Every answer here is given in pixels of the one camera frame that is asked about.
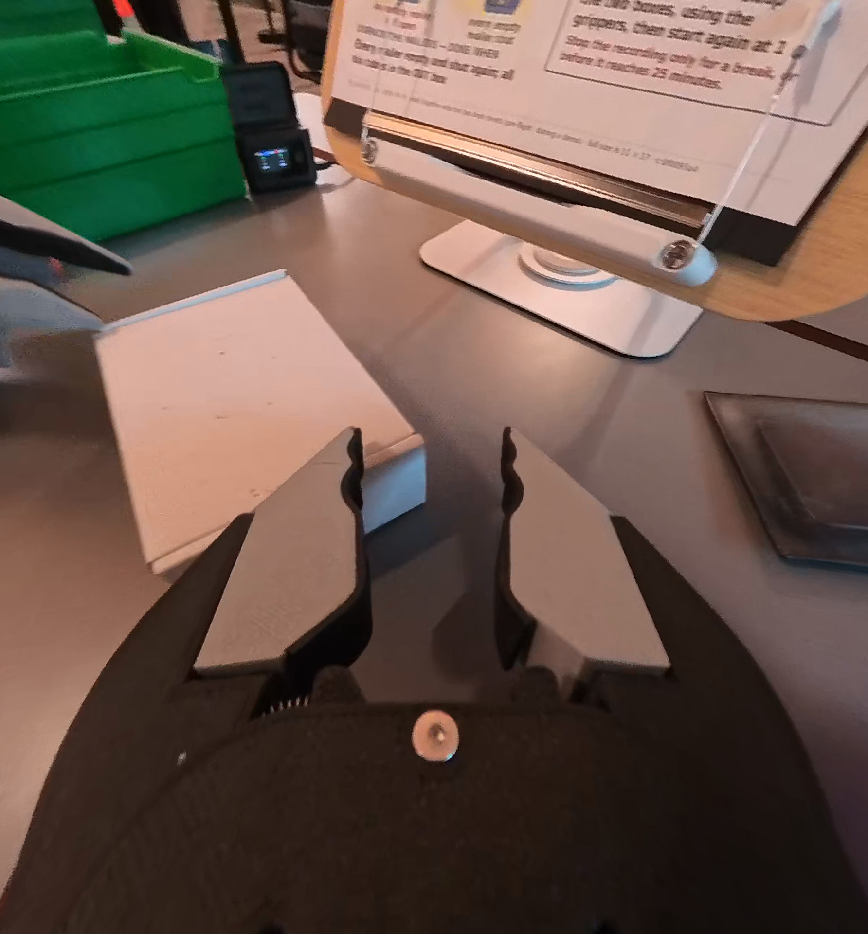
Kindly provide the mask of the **green plastic bin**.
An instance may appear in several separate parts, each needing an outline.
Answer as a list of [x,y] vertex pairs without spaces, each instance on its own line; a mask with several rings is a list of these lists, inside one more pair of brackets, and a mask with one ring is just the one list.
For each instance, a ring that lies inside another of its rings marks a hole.
[[245,199],[220,70],[94,2],[0,1],[0,195],[91,241]]

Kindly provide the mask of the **silver metal tray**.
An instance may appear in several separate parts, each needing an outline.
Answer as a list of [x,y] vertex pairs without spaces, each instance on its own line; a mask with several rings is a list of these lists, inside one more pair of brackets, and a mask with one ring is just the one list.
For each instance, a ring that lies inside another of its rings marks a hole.
[[703,397],[778,556],[868,574],[868,403]]

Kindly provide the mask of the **white cardboard mailer box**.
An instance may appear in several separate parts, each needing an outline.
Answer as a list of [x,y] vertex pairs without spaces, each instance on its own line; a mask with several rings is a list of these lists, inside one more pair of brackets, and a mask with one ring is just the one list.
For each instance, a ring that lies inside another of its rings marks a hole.
[[427,500],[423,437],[286,271],[113,322],[94,346],[154,575],[191,563],[348,428],[366,531]]

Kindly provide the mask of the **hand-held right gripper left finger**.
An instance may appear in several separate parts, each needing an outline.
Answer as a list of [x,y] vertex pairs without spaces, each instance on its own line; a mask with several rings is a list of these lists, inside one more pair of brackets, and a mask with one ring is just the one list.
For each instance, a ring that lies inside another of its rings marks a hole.
[[361,656],[372,633],[363,473],[349,427],[255,508],[196,675],[312,679]]

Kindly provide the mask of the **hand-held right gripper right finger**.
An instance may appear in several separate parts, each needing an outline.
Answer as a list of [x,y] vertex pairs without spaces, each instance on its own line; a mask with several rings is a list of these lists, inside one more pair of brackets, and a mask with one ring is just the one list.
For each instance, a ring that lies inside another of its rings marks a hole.
[[599,673],[666,675],[669,653],[608,508],[512,427],[502,434],[500,477],[502,669],[545,668],[565,690]]

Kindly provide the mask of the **instruction sheet on wooden stand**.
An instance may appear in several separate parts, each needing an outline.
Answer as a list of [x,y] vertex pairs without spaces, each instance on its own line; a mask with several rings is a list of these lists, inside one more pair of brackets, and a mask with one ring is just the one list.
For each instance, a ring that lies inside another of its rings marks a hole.
[[440,208],[550,251],[627,278],[657,293],[743,321],[790,321],[829,313],[868,296],[868,138],[816,208],[809,224],[775,267],[722,253],[713,278],[685,286],[625,263],[599,248],[579,245],[568,235],[542,227],[536,216],[497,216],[492,208],[475,205],[441,188],[424,190],[416,182],[381,177],[364,161],[356,135],[325,124],[339,165],[354,178],[381,189]]

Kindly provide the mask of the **black device with small screen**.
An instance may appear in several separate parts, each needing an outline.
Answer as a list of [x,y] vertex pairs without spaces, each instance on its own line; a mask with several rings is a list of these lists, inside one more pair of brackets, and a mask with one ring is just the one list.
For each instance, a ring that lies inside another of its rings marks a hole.
[[300,123],[283,64],[226,64],[220,70],[248,189],[275,193],[316,183],[311,135]]

